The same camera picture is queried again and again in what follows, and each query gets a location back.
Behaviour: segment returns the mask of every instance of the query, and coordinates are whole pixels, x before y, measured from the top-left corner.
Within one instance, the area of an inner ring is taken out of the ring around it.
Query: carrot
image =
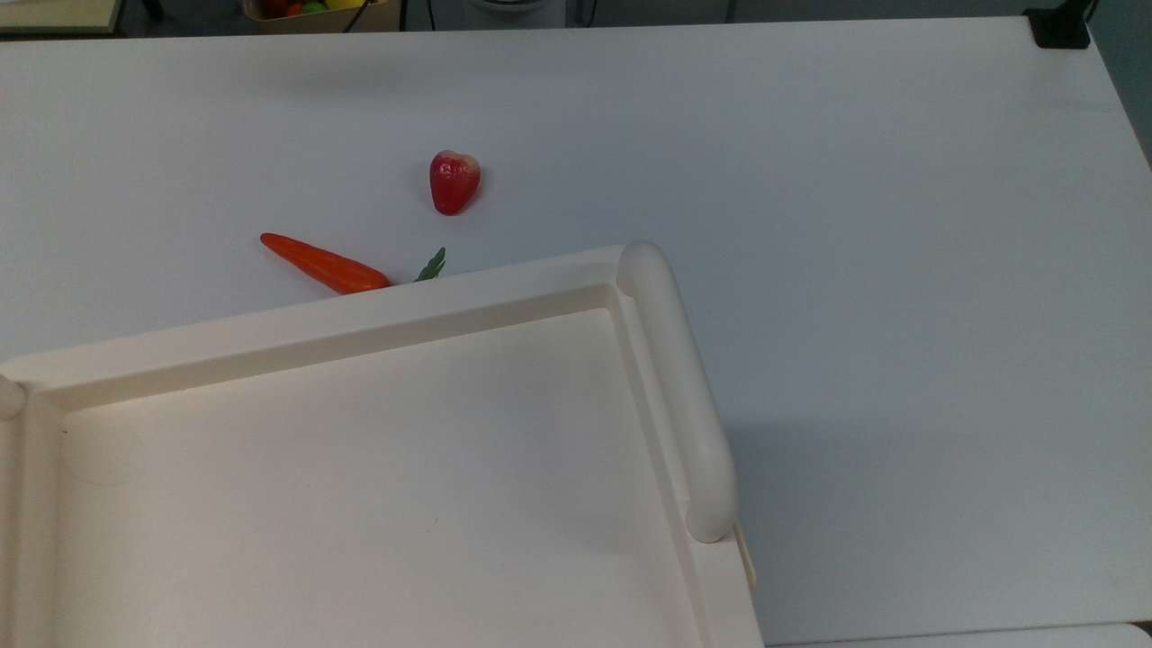
[[[420,270],[420,273],[416,276],[415,280],[424,281],[427,279],[435,279],[437,277],[439,277],[440,271],[444,270],[444,255],[445,255],[445,249],[440,248],[435,253],[435,256],[433,256],[429,261],[429,264],[424,266],[424,270]]]
[[[392,281],[379,270],[358,261],[344,258],[335,253],[321,250],[303,241],[265,232],[260,242],[288,263],[301,269],[304,274],[324,284],[341,295],[387,288]]]

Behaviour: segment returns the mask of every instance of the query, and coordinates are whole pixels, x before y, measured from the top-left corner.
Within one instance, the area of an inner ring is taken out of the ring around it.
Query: red strawberry
[[[480,163],[472,156],[440,151],[432,158],[429,181],[435,210],[445,216],[456,216],[480,186]]]

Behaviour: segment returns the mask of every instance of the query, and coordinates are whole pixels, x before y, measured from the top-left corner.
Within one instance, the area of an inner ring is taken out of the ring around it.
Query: white tray
[[[3,648],[763,645],[651,243],[0,374]]]

